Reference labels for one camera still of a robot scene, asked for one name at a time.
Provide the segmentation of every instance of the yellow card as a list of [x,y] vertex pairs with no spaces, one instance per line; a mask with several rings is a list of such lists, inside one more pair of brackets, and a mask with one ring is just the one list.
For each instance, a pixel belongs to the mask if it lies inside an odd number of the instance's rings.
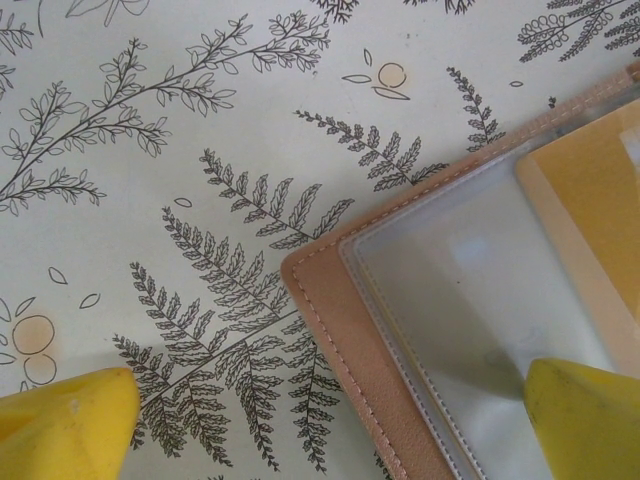
[[[596,275],[584,264],[595,257],[640,323],[640,100],[529,154],[517,175],[570,273]],[[594,279],[578,284],[599,294]]]

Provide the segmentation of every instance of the fern illustration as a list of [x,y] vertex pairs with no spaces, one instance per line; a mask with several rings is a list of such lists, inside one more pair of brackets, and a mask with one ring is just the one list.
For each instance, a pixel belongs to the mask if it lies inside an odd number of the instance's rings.
[[[182,232],[185,231],[184,225],[186,224],[182,224]],[[226,248],[224,242],[221,242],[211,257],[224,256]],[[238,267],[233,265],[234,260],[230,259],[228,266],[238,272]],[[273,389],[283,380],[258,372],[284,365],[280,357],[265,355],[284,345],[284,342],[272,335],[254,339],[270,326],[264,321],[259,328],[234,342],[228,341],[228,333],[232,330],[230,328],[221,328],[211,334],[207,327],[213,311],[202,313],[200,299],[183,308],[181,297],[174,294],[169,298],[164,287],[156,287],[155,280],[147,274],[144,267],[132,263],[131,269],[134,286],[141,292],[139,301],[149,307],[147,316],[161,331],[164,347],[169,352],[169,360],[161,367],[162,354],[151,357],[151,349],[140,350],[129,339],[118,335],[114,337],[116,348],[121,350],[120,355],[132,366],[141,386],[141,421],[136,426],[132,439],[134,449],[144,444],[145,432],[150,430],[152,440],[160,444],[165,455],[179,457],[186,444],[185,436],[190,434],[215,462],[232,466],[223,447],[226,441],[223,435],[227,431],[225,425],[229,419],[218,413],[226,407],[216,398],[222,393],[223,387],[215,382],[225,377],[225,387],[235,390],[240,399],[247,415],[249,431],[254,436],[262,457],[269,466],[277,470],[278,462],[273,455],[270,437],[273,427],[267,421],[271,419],[269,412],[273,410],[271,402],[279,397]],[[232,305],[237,305],[234,303],[235,299],[232,299],[233,291],[229,292],[226,291],[226,296],[222,297],[230,300]],[[224,304],[224,300],[219,299],[218,303]],[[271,317],[271,324],[293,313]],[[174,373],[176,366],[181,369],[179,373]]]
[[469,135],[469,141],[473,145],[468,147],[467,150],[476,152],[482,147],[504,137],[505,132],[498,131],[498,121],[496,119],[490,120],[491,108],[482,108],[482,97],[476,93],[476,89],[469,82],[469,79],[463,77],[460,70],[456,70],[453,67],[448,67],[447,72],[449,72],[449,75],[458,86],[458,90],[462,92],[462,99],[468,103],[464,110],[475,117],[469,120],[469,126],[480,132]]
[[222,165],[220,158],[215,152],[205,150],[204,156],[200,157],[200,161],[206,163],[207,167],[204,172],[211,175],[208,183],[211,185],[222,185],[225,188],[220,193],[221,197],[235,199],[231,205],[231,211],[235,212],[245,208],[249,208],[250,212],[244,219],[244,223],[252,223],[257,220],[267,220],[269,223],[261,227],[256,236],[268,237],[276,234],[284,234],[269,246],[276,250],[287,250],[296,248],[309,240],[319,238],[327,233],[340,221],[342,214],[354,202],[353,199],[340,200],[320,219],[319,224],[314,228],[313,232],[305,231],[304,226],[307,223],[307,216],[311,212],[313,203],[321,184],[317,183],[307,188],[300,199],[291,209],[288,219],[284,218],[284,210],[287,206],[287,196],[289,194],[289,186],[293,182],[293,178],[287,178],[278,183],[272,195],[268,193],[267,179],[268,175],[262,175],[256,181],[252,194],[248,193],[249,175],[243,172],[237,178],[233,173],[230,164]]
[[364,129],[360,124],[351,128],[345,122],[334,120],[333,117],[322,117],[317,113],[312,115],[300,110],[294,113],[309,123],[315,122],[318,128],[326,128],[327,135],[341,134],[338,143],[347,145],[349,151],[358,153],[365,151],[358,165],[369,168],[367,178],[376,181],[373,187],[375,192],[399,185],[416,185],[447,167],[445,163],[435,163],[419,170],[414,169],[422,146],[420,137],[413,141],[405,153],[396,158],[401,141],[398,132],[393,132],[384,149],[380,149],[380,132],[375,125],[369,128],[369,133],[365,137]]
[[[467,13],[469,7],[473,6],[476,0],[445,0],[444,11],[446,13],[454,12],[456,15]],[[404,0],[405,5],[418,6],[421,3],[428,3],[429,0]]]
[[197,227],[181,222],[169,207],[163,212],[165,229],[216,295],[214,303],[225,309],[218,318],[229,322],[230,330],[252,333],[282,318],[289,296],[278,273],[264,274],[262,252],[247,265],[241,244],[231,248],[225,238],[216,245],[211,233],[203,235]]
[[318,350],[302,317],[298,316],[295,322],[282,330],[282,333],[298,335],[295,342],[283,349],[296,354],[289,362],[289,367],[299,370],[289,380],[298,386],[296,390],[289,392],[289,395],[300,399],[291,411],[301,416],[293,423],[300,429],[298,438],[304,438],[302,449],[309,454],[308,460],[315,464],[317,471],[326,473],[323,447],[327,441],[324,437],[330,433],[326,424],[334,418],[327,409],[340,402],[338,397],[332,395],[333,392],[340,391],[340,385],[333,378],[327,360]]
[[333,23],[347,23],[353,15],[353,9],[360,2],[358,0],[311,0],[322,9],[326,18],[331,18]]
[[[605,38],[613,39],[605,45],[615,50],[640,41],[639,0],[553,0],[549,10],[563,9],[562,13],[542,15],[522,27],[518,41],[529,50],[520,58],[528,62],[534,58],[564,47],[574,27],[582,26],[573,43],[559,60],[569,60],[591,44],[617,17],[618,23],[605,31]],[[633,52],[640,56],[640,49]]]

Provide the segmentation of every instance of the stitching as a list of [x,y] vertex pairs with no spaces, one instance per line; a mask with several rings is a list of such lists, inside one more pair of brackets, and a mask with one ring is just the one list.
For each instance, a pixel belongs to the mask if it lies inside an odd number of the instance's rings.
[[[471,172],[469,175],[465,176],[459,184],[457,185],[452,185],[449,188],[442,188],[440,189],[437,193],[434,193],[432,196],[430,196],[428,198],[428,200],[426,200],[426,203],[430,203],[434,200],[436,200],[437,198],[440,198],[444,195],[449,194],[454,188],[459,187],[460,185],[462,185],[463,183],[467,183],[470,180],[472,180],[473,178],[477,178],[480,175],[485,174],[486,172],[488,172],[489,170],[491,170],[493,167],[496,167],[497,165],[500,165],[501,161],[500,160],[496,160],[493,163],[488,163],[486,165],[483,165],[482,168],[477,168],[475,171]],[[407,213],[414,211],[414,208],[411,208],[410,210],[407,211]],[[395,217],[392,221],[387,222],[384,225],[381,225],[379,227],[377,227],[375,230],[371,231],[371,232],[367,232],[366,235],[364,235],[363,237],[361,237],[361,241],[366,241],[369,240],[371,238],[374,238],[378,235],[380,235],[383,231],[383,229],[388,229],[391,228],[392,225],[396,222],[399,221],[400,218],[399,217]],[[384,293],[382,293],[380,291],[380,286],[378,281],[376,280],[375,275],[373,274],[373,272],[371,271],[371,269],[364,264],[364,262],[362,261],[362,258],[360,257],[360,255],[358,253],[355,253],[355,255],[360,259],[360,262],[362,263],[362,268],[364,270],[366,270],[366,272],[369,274],[369,278],[371,279],[373,285],[376,287],[378,293],[381,296],[382,301],[385,303],[385,305],[387,306],[387,308],[389,309],[390,312],[392,312],[394,314],[394,316],[398,317],[399,315],[394,311],[395,309],[389,304],[389,301],[386,297],[386,295],[384,295]],[[347,268],[351,271],[352,273],[352,277],[353,277],[353,266],[352,265],[347,265]],[[360,285],[361,289],[362,289],[362,283],[359,280],[356,280],[356,282]],[[415,349],[413,348],[413,346],[411,346],[411,343],[408,341],[406,333],[404,331],[404,329],[399,325],[396,324],[396,328],[399,330],[400,334],[402,335],[404,342],[406,345],[409,346],[409,349],[411,351],[411,353],[413,353],[414,358],[417,359],[419,358],[417,352],[415,351]],[[385,337],[385,339],[387,340],[387,347],[390,347],[390,339],[388,337],[388,335],[386,334],[386,332],[384,332],[383,336]],[[400,360],[400,357],[398,355],[398,353],[395,351],[394,348],[392,348],[393,350],[393,354],[397,360],[397,364],[398,365],[402,365],[402,362]],[[467,442],[466,438],[464,437],[463,432],[460,430],[460,428],[458,427],[456,421],[453,419],[451,412],[449,411],[446,403],[444,402],[444,400],[442,399],[442,396],[440,395],[440,392],[438,391],[438,389],[436,388],[436,385],[433,383],[433,380],[431,379],[430,375],[427,373],[426,368],[424,367],[424,365],[422,364],[422,362],[420,360],[417,360],[417,364],[418,367],[420,368],[420,371],[424,377],[424,379],[426,380],[427,383],[427,388],[428,390],[430,390],[431,392],[431,396],[435,399],[437,405],[440,407],[440,411],[442,413],[444,413],[444,416],[446,417],[450,427],[453,429],[454,431],[454,435],[456,437],[456,439],[462,444],[462,449],[464,450],[464,452],[466,453],[468,459],[470,460],[470,462],[473,464],[473,466],[476,469],[476,473],[479,474],[479,476],[481,477],[482,480],[487,480],[487,475],[484,472],[484,469],[482,468],[482,466],[480,465],[480,463],[478,462],[478,459],[476,458],[476,456],[474,455],[469,443]],[[401,370],[403,373],[403,376],[405,378],[405,380],[411,384],[411,389],[414,392],[414,400],[417,400],[419,398],[417,391],[415,390],[415,388],[413,387],[413,384],[411,382],[411,380],[408,378],[407,372],[405,370],[405,368],[403,366],[401,366]],[[432,423],[432,419],[430,418],[429,413],[427,412],[426,407],[424,406],[423,402],[421,400],[418,400],[418,403],[420,404],[420,407],[422,409],[422,413],[424,414],[424,417],[426,417],[428,419],[428,422],[430,425],[433,425]],[[449,460],[451,461],[451,464],[453,465],[455,472],[458,474],[458,476],[461,477],[459,471],[458,471],[458,467],[456,466],[455,462],[453,461],[453,459],[451,458],[446,446],[444,445],[444,442],[441,441],[440,439],[440,435],[436,434],[437,439],[438,439],[438,443],[440,443],[441,448],[446,452],[447,458],[449,458]]]
[[[636,79],[639,76],[640,76],[640,72],[633,72],[633,74],[631,75],[631,77],[633,79]],[[394,212],[398,211],[399,209],[405,207],[409,203],[415,202],[416,200],[422,198],[423,196],[427,195],[428,193],[432,192],[433,190],[436,190],[440,186],[449,183],[451,180],[459,177],[464,172],[467,172],[467,171],[469,171],[469,170],[471,170],[471,169],[473,169],[473,168],[485,163],[486,161],[488,161],[491,158],[497,157],[498,155],[500,155],[501,153],[505,152],[506,150],[510,149],[511,147],[513,147],[515,145],[519,145],[519,144],[524,143],[524,141],[526,141],[529,138],[532,138],[535,134],[537,134],[541,130],[545,129],[546,127],[548,127],[550,125],[554,125],[554,124],[560,123],[561,120],[564,119],[564,117],[573,115],[576,112],[576,110],[580,110],[580,109],[584,110],[587,106],[589,106],[588,103],[591,102],[592,100],[594,100],[594,99],[596,99],[598,97],[601,97],[601,96],[608,96],[609,92],[612,89],[614,89],[614,88],[619,89],[619,87],[622,84],[624,84],[624,83],[626,83],[628,81],[629,81],[629,76],[624,76],[623,78],[620,78],[616,82],[610,84],[608,87],[591,93],[586,99],[581,101],[581,103],[573,105],[572,107],[566,109],[559,116],[557,116],[557,117],[555,117],[555,118],[553,118],[551,120],[545,119],[545,121],[541,125],[538,125],[537,127],[533,128],[533,129],[529,129],[529,130],[526,130],[526,131],[522,132],[518,137],[516,137],[512,141],[506,143],[502,147],[488,151],[481,159],[473,161],[471,164],[467,165],[466,167],[464,167],[464,168],[462,168],[462,169],[460,169],[460,170],[458,170],[456,172],[453,172],[451,175],[443,178],[438,183],[436,183],[436,184],[434,184],[432,186],[426,187],[424,190],[421,190],[420,192],[416,193],[414,196],[412,196],[411,198],[405,200],[401,204],[396,205],[395,207],[391,208],[390,210],[387,210],[387,211],[383,212],[382,214],[378,215],[377,217],[369,220],[368,222],[365,222],[363,225],[360,225],[359,227],[354,228],[351,231],[341,235],[339,238],[337,238],[333,242],[331,242],[331,243],[329,243],[329,244],[327,244],[327,245],[325,245],[323,247],[320,247],[317,250],[307,254],[305,257],[299,259],[291,267],[291,275],[295,279],[296,283],[298,284],[298,288],[299,288],[300,292],[302,292],[305,300],[307,301],[307,303],[309,304],[309,307],[311,308],[311,311],[315,315],[316,320],[320,324],[320,327],[322,328],[322,333],[325,335],[325,337],[327,338],[327,340],[331,344],[331,347],[333,348],[333,351],[335,352],[336,356],[340,360],[340,363],[342,364],[345,373],[349,377],[349,380],[351,380],[353,385],[355,385],[356,390],[358,392],[358,395],[362,399],[362,402],[363,402],[365,408],[367,409],[368,414],[371,416],[371,418],[373,418],[373,421],[374,421],[376,427],[378,428],[379,434],[382,435],[382,438],[384,438],[385,442],[387,443],[387,446],[391,450],[391,452],[393,454],[393,458],[394,458],[398,468],[400,469],[402,475],[405,478],[409,479],[410,477],[407,474],[407,471],[405,470],[405,468],[404,468],[404,466],[402,464],[402,461],[400,460],[400,458],[398,457],[398,454],[396,453],[395,449],[391,445],[389,437],[387,436],[386,432],[382,428],[382,425],[380,425],[380,422],[378,421],[378,419],[377,419],[377,417],[375,415],[375,412],[373,411],[373,409],[369,405],[367,397],[362,392],[362,389],[360,388],[360,385],[355,380],[355,378],[353,378],[353,375],[351,374],[351,369],[349,368],[349,366],[344,361],[344,358],[343,358],[342,354],[338,350],[338,347],[336,346],[336,344],[333,341],[333,338],[329,334],[326,325],[324,324],[323,320],[320,318],[320,315],[316,311],[315,306],[313,305],[313,302],[309,298],[309,295],[307,295],[307,292],[304,289],[304,287],[302,285],[302,282],[300,281],[300,278],[297,275],[296,269],[298,268],[298,266],[303,264],[305,261],[310,260],[315,255],[317,255],[319,253],[322,253],[322,252],[324,252],[325,250],[327,250],[329,248],[334,247],[335,245],[337,245],[339,242],[341,242],[345,238],[350,237],[350,236],[352,236],[352,235],[354,235],[354,234],[356,234],[358,232],[361,232],[365,228],[380,222],[381,220],[385,219],[386,217],[388,217],[392,213],[394,213]]]
[[[341,245],[341,249],[345,248],[345,247],[346,247],[346,244]],[[347,268],[349,268],[349,270],[353,273],[354,267],[352,265],[351,259],[346,258],[345,261],[349,264]],[[362,281],[357,276],[353,276],[352,278],[358,284],[358,286],[360,287],[360,290],[364,290],[365,289],[365,287],[362,284]],[[370,308],[371,307],[375,308],[375,306],[372,305],[372,303],[371,303],[369,298],[363,297],[363,300]],[[420,411],[423,413],[422,418],[424,418],[427,421],[427,423],[429,425],[429,430],[431,431],[432,435],[436,438],[436,441],[438,442],[438,445],[440,445],[440,449],[443,452],[443,454],[446,456],[446,460],[448,461],[449,466],[454,471],[455,477],[457,479],[459,479],[459,480],[462,480],[463,479],[463,475],[460,472],[460,469],[459,469],[458,465],[456,464],[455,460],[451,456],[451,453],[449,452],[449,449],[447,448],[447,445],[445,444],[444,440],[440,436],[440,433],[439,433],[438,429],[436,428],[436,425],[433,422],[433,419],[427,413],[427,407],[422,402],[420,394],[416,390],[416,387],[413,384],[413,381],[411,380],[411,376],[409,375],[409,372],[407,372],[407,370],[405,369],[404,365],[402,364],[402,361],[400,360],[400,354],[398,353],[398,351],[396,350],[395,346],[393,345],[393,342],[389,338],[389,333],[387,332],[386,328],[384,328],[384,327],[383,328],[379,328],[379,332],[381,333],[381,335],[386,340],[387,348],[389,348],[389,350],[391,350],[392,356],[396,360],[396,366],[402,371],[403,378],[405,379],[407,384],[411,387],[411,392],[413,393],[412,397],[413,397],[414,401],[416,401],[417,403],[420,404]]]

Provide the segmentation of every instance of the orange circle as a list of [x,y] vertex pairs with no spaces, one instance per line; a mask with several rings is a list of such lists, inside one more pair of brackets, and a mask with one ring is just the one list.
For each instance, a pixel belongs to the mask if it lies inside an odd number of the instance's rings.
[[56,329],[47,317],[33,315],[20,320],[11,335],[16,350],[23,355],[34,355],[51,345]]
[[46,385],[53,382],[58,373],[56,361],[49,355],[27,357],[24,361],[24,375],[31,383],[36,385]]
[[382,85],[389,88],[398,88],[407,81],[407,74],[404,67],[398,63],[385,63],[378,71],[378,80]]

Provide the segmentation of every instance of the yellow paper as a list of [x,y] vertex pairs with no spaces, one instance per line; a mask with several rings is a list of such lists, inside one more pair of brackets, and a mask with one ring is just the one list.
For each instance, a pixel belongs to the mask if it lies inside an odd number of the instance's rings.
[[640,321],[640,100],[531,153]]

